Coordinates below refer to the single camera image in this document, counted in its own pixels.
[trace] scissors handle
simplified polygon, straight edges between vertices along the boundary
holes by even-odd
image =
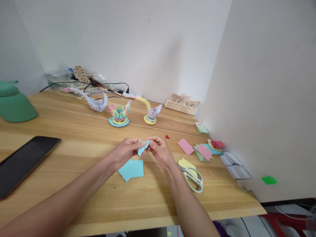
[[[189,171],[190,170],[193,170],[197,173],[198,177],[196,177],[192,172]],[[200,174],[199,171],[197,171],[196,169],[192,168],[192,167],[188,167],[186,168],[186,172],[187,173],[184,173],[185,177],[186,177],[186,180],[190,186],[190,188],[196,192],[196,193],[201,193],[203,191],[203,177],[202,175]],[[189,182],[189,180],[191,180],[193,183],[195,183],[199,189],[195,189]]]

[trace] red chair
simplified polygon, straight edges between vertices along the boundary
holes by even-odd
[[[295,215],[295,214],[287,214],[287,215],[293,218],[307,220],[307,216],[304,216],[304,215]],[[286,237],[286,235],[284,234],[279,224],[292,227],[293,229],[297,231],[300,237],[306,237],[306,235],[303,232],[303,230],[306,230],[306,220],[292,219],[284,214],[271,213],[271,212],[268,212],[268,214],[259,215],[259,216],[264,217],[269,221],[272,228],[276,231],[279,237]]]

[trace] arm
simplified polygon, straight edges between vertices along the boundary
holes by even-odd
[[[150,137],[146,140],[151,140],[146,151],[152,152],[167,177],[183,235],[220,237],[208,213],[176,164],[167,142],[160,137]]]
[[[103,184],[145,143],[123,140],[66,187],[0,229],[0,236],[59,236]]]

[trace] finger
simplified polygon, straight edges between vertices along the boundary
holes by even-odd
[[[153,140],[158,145],[162,145],[165,142],[162,138],[160,138],[158,136],[149,137],[146,140]]]
[[[149,142],[149,146],[151,147],[151,149],[153,149],[155,152],[157,152],[160,149],[160,146],[158,146],[158,144],[156,142],[154,142],[153,140],[151,140]]]
[[[127,144],[134,144],[134,143],[142,141],[142,139],[140,138],[127,138],[126,140],[127,140]]]
[[[142,142],[136,142],[134,144],[129,145],[130,150],[137,150],[139,148],[144,147],[147,144],[147,142],[142,141]]]

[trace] scissors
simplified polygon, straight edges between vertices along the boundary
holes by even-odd
[[[178,166],[179,166],[180,170],[184,173],[185,179],[187,180],[190,188],[196,193],[201,193],[202,190],[203,190],[203,177],[200,174],[200,172],[197,171],[196,169],[192,168],[192,167],[185,168],[185,167],[182,167],[180,165],[178,165]],[[196,177],[189,170],[195,171],[197,173],[198,177]],[[199,189],[197,190],[194,187],[192,187],[192,185],[190,184],[189,180],[191,180],[193,183],[195,183],[199,187]]]

